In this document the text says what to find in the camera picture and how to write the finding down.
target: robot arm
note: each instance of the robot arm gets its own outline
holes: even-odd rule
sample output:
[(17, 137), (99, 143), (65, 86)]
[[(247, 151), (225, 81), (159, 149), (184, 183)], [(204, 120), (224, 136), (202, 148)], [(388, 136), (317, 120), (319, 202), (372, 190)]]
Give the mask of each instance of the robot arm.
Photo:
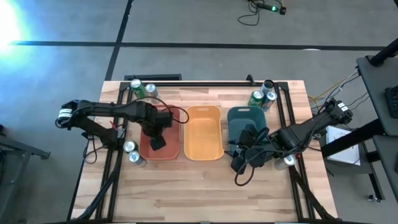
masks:
[(111, 147), (117, 143), (118, 131), (106, 129), (97, 124), (88, 116), (105, 116), (124, 118), (130, 122), (141, 125), (142, 131), (150, 137), (150, 145), (153, 150), (165, 146), (162, 132), (172, 126), (172, 114), (169, 111), (158, 112), (157, 108), (143, 101), (132, 101), (126, 105), (114, 103), (94, 103), (87, 100), (74, 100), (61, 106), (57, 120), (57, 127), (71, 129), (81, 128), (85, 132), (83, 136), (98, 136), (104, 147)]
[(231, 168), (242, 174), (246, 161), (252, 167), (262, 167), (272, 158), (298, 154), (306, 150), (312, 136), (329, 125), (348, 124), (352, 120), (352, 112), (342, 103), (332, 98), (326, 103), (325, 109), (318, 115), (301, 124), (292, 124), (268, 134), (268, 129), (257, 131), (254, 126), (247, 125), (239, 140), (229, 143), (237, 144), (244, 150), (241, 153), (229, 152), (233, 157)]

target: plastic bin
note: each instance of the plastic bin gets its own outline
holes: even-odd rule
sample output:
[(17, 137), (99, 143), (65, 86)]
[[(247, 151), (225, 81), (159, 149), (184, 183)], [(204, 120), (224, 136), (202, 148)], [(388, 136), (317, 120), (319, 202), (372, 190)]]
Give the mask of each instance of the plastic bin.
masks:
[[(165, 108), (163, 105), (158, 105), (156, 107), (158, 107), (159, 111)], [(180, 110), (178, 108), (171, 108), (170, 110), (175, 119), (180, 119)], [(180, 124), (173, 121), (172, 127), (164, 129), (162, 135), (166, 142), (166, 146), (155, 151), (149, 144), (148, 136), (141, 131), (138, 150), (139, 154), (144, 159), (153, 161), (169, 161), (178, 156), (178, 152), (180, 151)]]
[[(228, 139), (237, 140), (247, 124), (253, 124), (257, 131), (266, 127), (266, 117), (262, 109), (255, 106), (237, 106), (231, 108), (227, 115)], [(237, 145), (230, 144), (230, 151), (240, 152)]]
[(184, 153), (193, 161), (219, 159), (224, 154), (221, 110), (216, 106), (191, 106), (184, 126)]

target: wooden tabletop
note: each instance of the wooden tabletop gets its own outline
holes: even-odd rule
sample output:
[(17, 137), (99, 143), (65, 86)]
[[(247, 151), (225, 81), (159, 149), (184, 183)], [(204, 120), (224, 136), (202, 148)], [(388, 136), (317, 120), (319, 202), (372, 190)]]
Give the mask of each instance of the wooden tabletop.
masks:
[[(297, 123), (312, 117), (304, 82), (287, 81)], [(104, 82), (100, 102), (116, 102), (120, 82)], [(226, 115), (234, 106), (246, 106), (249, 95), (258, 87), (158, 87), (159, 96), (167, 104), (187, 108), (192, 105), (215, 105), (221, 109), (223, 147), (228, 149)], [(281, 92), (285, 119), (290, 124), (285, 96)], [(280, 128), (277, 104), (265, 113), (272, 131)], [(110, 128), (112, 118), (95, 121)], [(129, 123), (127, 138), (139, 143), (140, 127)], [(235, 172), (229, 167), (231, 158), (198, 162), (185, 157), (183, 125), (180, 153), (174, 161), (148, 161), (139, 168), (123, 155), (116, 199), (114, 222), (294, 222), (297, 217), (292, 198), (288, 170), (275, 170), (273, 162), (257, 168), (253, 180), (244, 187), (234, 184)], [(319, 148), (317, 141), (312, 147)], [(98, 151), (95, 164), (85, 164), (73, 207), (72, 218), (78, 217), (98, 193), (103, 175), (106, 150)], [(306, 150), (303, 154), (311, 191), (326, 210), (337, 216), (322, 155)], [(250, 172), (239, 176), (247, 180)], [(108, 211), (110, 190), (105, 198), (104, 215)], [(307, 214), (300, 191), (304, 214)]]

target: paper sheet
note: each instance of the paper sheet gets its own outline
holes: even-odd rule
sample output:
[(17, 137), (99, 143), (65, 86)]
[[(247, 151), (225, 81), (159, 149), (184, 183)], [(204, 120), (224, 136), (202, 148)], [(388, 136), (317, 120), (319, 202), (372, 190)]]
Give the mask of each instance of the paper sheet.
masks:
[[(336, 128), (333, 126), (328, 126), (326, 128), (326, 130), (327, 130), (327, 134), (326, 134), (326, 143), (327, 144), (334, 141), (335, 139), (341, 138), (344, 135), (351, 133), (351, 131)], [(344, 151), (341, 151), (332, 156), (329, 156), (328, 159), (333, 160), (333, 161), (346, 162), (349, 164), (355, 164), (357, 166), (361, 165), (361, 160), (359, 159), (358, 145), (351, 146), (350, 148), (348, 148)]]

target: gray floor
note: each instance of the gray floor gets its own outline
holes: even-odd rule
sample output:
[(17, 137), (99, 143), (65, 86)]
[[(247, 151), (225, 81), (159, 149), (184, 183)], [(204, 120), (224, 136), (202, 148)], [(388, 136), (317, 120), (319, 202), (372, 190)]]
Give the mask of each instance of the gray floor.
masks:
[[(21, 40), (115, 41), (127, 0), (15, 1)], [(248, 13), (239, 0), (135, 0), (125, 42), (386, 45), (398, 37), (392, 0), (289, 1), (287, 14), (261, 12), (257, 27), (239, 24)], [(112, 47), (9, 47), (0, 52), (0, 123), (11, 137), (51, 151), (32, 159), (14, 218), (28, 223), (66, 219), (81, 164), (81, 131), (57, 129), (62, 103), (98, 100)], [(375, 52), (121, 48), (112, 80), (125, 75), (181, 73), (184, 80), (305, 80), (317, 95), (354, 71), (355, 59)], [(365, 93), (361, 79), (338, 95), (350, 103)], [(351, 127), (376, 118), (371, 102), (354, 110)], [(386, 201), (369, 203), (366, 175), (330, 177), (339, 217), (395, 223), (398, 205), (376, 163)]]

